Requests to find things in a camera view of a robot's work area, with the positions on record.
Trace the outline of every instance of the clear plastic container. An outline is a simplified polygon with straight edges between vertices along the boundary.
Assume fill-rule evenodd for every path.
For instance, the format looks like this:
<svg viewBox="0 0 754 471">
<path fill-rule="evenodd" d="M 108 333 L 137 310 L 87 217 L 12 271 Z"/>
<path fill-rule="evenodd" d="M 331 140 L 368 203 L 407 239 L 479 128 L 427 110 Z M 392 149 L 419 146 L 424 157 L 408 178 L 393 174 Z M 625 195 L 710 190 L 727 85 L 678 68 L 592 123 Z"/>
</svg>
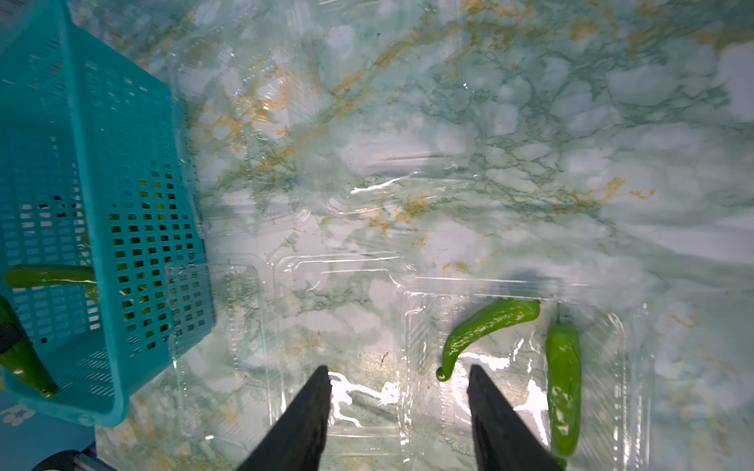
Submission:
<svg viewBox="0 0 754 471">
<path fill-rule="evenodd" d="M 395 254 L 293 256 L 274 271 L 271 349 L 280 409 L 319 365 L 333 386 L 321 470 L 400 469 L 401 294 L 412 279 Z"/>
<path fill-rule="evenodd" d="M 469 186 L 477 138 L 466 117 L 469 38 L 452 21 L 423 23 L 430 8 L 449 21 L 459 7 L 291 2 L 302 73 L 290 112 L 308 123 L 296 153 L 317 205 L 347 215 Z"/>
<path fill-rule="evenodd" d="M 257 235 L 308 216 L 290 136 L 290 54 L 271 40 L 279 27 L 276 15 L 250 5 L 172 49 L 171 84 L 206 234 Z"/>
<path fill-rule="evenodd" d="M 532 433 L 549 447 L 545 339 L 558 303 L 580 332 L 581 434 L 568 469 L 644 469 L 648 453 L 651 337 L 642 305 L 620 310 L 591 304 L 595 289 L 557 280 L 420 279 L 406 293 L 402 431 L 407 469 L 471 469 L 474 442 L 468 372 L 481 365 Z M 458 358 L 447 382 L 435 378 L 448 335 L 500 298 L 540 299 L 531 322 L 500 329 Z"/>
<path fill-rule="evenodd" d="M 176 290 L 173 298 L 181 296 L 180 286 L 192 271 L 206 271 L 213 287 L 213 331 L 196 344 L 188 327 L 177 323 L 171 349 L 179 428 L 218 469 L 241 463 L 279 415 L 271 407 L 280 380 L 267 361 L 266 285 L 257 266 L 246 257 L 234 264 L 172 267 L 167 276 L 170 292 Z"/>
<path fill-rule="evenodd" d="M 399 469 L 397 334 L 413 278 L 403 258 L 293 256 L 272 267 L 233 260 L 206 266 L 215 329 L 188 353 L 194 342 L 181 325 L 171 342 L 187 439 L 233 469 L 324 364 L 333 398 L 320 469 Z M 180 286 L 186 273 L 174 268 L 169 285 Z"/>
</svg>

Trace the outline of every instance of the marble pattern surface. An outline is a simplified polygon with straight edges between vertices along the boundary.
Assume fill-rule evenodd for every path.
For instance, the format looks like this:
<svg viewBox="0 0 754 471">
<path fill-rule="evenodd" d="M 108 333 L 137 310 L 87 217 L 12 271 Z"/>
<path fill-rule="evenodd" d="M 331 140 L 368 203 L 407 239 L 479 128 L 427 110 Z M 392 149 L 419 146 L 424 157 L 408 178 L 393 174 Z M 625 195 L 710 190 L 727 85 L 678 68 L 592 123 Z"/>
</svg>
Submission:
<svg viewBox="0 0 754 471">
<path fill-rule="evenodd" d="M 210 259 L 389 249 L 427 277 L 560 277 L 645 300 L 651 469 L 754 460 L 750 2 L 71 7 L 187 97 Z M 97 430 L 107 462 L 231 469 L 237 455 L 182 433 L 177 384 L 166 371 Z"/>
</svg>

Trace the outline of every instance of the marble countertop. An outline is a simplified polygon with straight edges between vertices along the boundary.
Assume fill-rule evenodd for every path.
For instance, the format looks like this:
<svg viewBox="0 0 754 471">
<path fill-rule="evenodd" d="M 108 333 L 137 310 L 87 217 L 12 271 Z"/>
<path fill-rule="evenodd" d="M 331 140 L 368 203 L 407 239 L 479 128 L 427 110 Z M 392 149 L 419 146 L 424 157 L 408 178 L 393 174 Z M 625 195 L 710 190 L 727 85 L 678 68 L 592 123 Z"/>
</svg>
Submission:
<svg viewBox="0 0 754 471">
<path fill-rule="evenodd" d="M 211 260 L 391 250 L 423 277 L 622 290 L 657 333 L 650 469 L 754 460 L 754 5 L 70 4 L 184 95 Z M 185 437 L 175 374 L 97 428 L 102 459 L 242 458 Z"/>
</svg>

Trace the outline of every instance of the green pepper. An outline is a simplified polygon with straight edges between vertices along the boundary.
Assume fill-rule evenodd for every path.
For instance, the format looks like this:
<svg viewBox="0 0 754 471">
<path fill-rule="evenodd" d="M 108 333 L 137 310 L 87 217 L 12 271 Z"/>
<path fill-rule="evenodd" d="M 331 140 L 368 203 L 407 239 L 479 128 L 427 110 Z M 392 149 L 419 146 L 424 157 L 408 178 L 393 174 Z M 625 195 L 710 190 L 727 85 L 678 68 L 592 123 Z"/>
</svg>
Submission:
<svg viewBox="0 0 754 471">
<path fill-rule="evenodd" d="M 58 392 L 58 387 L 50 373 L 39 361 L 32 342 L 23 331 L 16 313 L 8 300 L 0 296 L 0 365 L 27 386 L 50 398 Z"/>
<path fill-rule="evenodd" d="M 100 303 L 100 291 L 97 289 L 97 285 L 87 283 L 84 285 L 84 290 L 87 292 L 87 294 L 95 304 Z"/>
<path fill-rule="evenodd" d="M 477 311 L 460 326 L 453 329 L 443 348 L 443 365 L 435 375 L 447 381 L 453 374 L 453 366 L 469 345 L 503 327 L 528 322 L 539 317 L 539 301 L 501 299 Z"/>
<path fill-rule="evenodd" d="M 556 457 L 569 457 L 576 451 L 581 429 L 581 347 L 578 331 L 574 326 L 557 320 L 547 333 L 545 348 L 552 452 Z"/>
<path fill-rule="evenodd" d="M 94 268 L 84 265 L 15 265 L 2 280 L 11 288 L 97 283 Z"/>
</svg>

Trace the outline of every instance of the teal plastic basket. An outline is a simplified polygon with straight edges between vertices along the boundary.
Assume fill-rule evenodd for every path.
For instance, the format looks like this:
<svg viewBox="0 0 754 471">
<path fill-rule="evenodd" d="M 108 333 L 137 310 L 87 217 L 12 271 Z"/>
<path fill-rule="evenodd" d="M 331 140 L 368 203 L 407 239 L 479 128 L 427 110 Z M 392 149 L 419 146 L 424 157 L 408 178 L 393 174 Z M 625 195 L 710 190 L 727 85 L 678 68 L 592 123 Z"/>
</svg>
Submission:
<svg viewBox="0 0 754 471">
<path fill-rule="evenodd" d="M 168 335 L 191 344 L 212 329 L 207 275 L 191 268 L 204 248 L 175 108 L 165 84 L 76 28 L 64 2 L 32 2 L 0 40 L 0 271 L 91 263 L 100 291 L 96 305 L 80 286 L 0 283 L 60 386 L 44 399 L 3 373 L 36 411 L 119 424 L 129 395 L 169 363 Z M 189 275 L 170 283 L 166 264 Z"/>
</svg>

